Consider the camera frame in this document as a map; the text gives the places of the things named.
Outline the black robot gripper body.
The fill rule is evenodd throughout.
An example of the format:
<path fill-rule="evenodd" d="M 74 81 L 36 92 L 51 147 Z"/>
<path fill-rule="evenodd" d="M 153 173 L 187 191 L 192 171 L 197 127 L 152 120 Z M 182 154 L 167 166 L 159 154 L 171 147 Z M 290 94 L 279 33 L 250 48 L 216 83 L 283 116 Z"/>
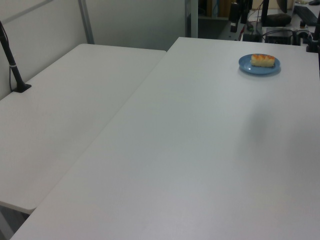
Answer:
<path fill-rule="evenodd" d="M 229 11 L 229 21 L 236 23 L 238 21 L 238 3 L 232 2 Z"/>

